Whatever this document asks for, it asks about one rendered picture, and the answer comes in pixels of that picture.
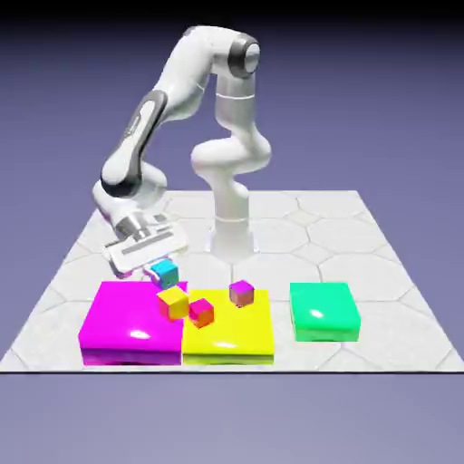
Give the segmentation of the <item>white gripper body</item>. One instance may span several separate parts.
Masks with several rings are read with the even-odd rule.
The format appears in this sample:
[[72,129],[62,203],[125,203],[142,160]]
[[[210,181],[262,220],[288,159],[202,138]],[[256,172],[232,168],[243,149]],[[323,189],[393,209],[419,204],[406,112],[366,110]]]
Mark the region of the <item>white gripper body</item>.
[[174,222],[148,224],[132,234],[117,231],[110,222],[105,226],[114,235],[113,241],[103,246],[103,255],[113,272],[134,272],[189,247],[185,230]]

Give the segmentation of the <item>small cyan cube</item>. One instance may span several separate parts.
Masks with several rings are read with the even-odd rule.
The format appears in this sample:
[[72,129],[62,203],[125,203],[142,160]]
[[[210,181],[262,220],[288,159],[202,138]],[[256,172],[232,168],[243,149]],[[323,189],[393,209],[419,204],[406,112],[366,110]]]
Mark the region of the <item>small cyan cube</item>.
[[179,281],[178,266],[169,258],[156,262],[151,269],[159,275],[161,279],[159,287],[162,289],[170,288]]

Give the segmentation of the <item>small yellow cube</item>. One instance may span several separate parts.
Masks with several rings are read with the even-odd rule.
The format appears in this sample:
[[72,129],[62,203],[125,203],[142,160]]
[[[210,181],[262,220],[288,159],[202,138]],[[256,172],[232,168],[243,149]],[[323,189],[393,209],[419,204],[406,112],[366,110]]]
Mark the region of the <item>small yellow cube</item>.
[[169,321],[183,319],[189,315],[189,296],[179,286],[157,293],[160,313]]

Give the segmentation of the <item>small pink cube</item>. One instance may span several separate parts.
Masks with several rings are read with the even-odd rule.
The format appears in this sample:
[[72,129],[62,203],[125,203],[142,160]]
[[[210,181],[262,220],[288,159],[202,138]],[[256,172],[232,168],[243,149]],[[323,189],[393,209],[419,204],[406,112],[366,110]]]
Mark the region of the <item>small pink cube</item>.
[[197,328],[205,327],[214,322],[214,306],[205,298],[193,301],[189,304],[188,317]]

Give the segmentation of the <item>small purple cube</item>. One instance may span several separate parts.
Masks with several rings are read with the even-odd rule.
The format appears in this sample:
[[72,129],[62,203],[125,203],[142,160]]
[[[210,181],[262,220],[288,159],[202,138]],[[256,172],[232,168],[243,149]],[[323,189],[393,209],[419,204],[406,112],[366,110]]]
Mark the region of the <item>small purple cube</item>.
[[251,305],[254,302],[255,288],[246,280],[240,280],[229,286],[229,299],[237,307]]

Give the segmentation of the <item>large magenta box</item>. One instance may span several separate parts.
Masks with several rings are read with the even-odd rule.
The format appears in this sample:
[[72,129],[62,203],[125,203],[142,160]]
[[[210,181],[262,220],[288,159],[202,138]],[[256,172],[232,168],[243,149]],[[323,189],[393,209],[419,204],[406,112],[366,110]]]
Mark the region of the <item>large magenta box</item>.
[[104,281],[78,334],[82,361],[101,365],[180,365],[184,323],[158,307],[148,281]]

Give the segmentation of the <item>large yellow box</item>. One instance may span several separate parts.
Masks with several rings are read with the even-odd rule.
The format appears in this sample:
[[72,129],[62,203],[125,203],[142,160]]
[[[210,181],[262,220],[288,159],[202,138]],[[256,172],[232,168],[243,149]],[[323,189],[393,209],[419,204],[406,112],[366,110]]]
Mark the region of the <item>large yellow box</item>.
[[275,339],[266,290],[256,290],[254,302],[237,307],[226,289],[195,289],[190,299],[204,298],[214,306],[214,322],[197,328],[184,322],[182,363],[185,365],[254,364],[274,362]]

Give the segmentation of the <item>large green box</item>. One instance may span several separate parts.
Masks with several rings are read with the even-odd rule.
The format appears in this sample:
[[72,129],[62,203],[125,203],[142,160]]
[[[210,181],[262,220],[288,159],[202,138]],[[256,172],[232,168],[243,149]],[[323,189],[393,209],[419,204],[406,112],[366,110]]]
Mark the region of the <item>large green box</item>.
[[357,342],[361,317],[346,283],[291,283],[291,318],[298,342]]

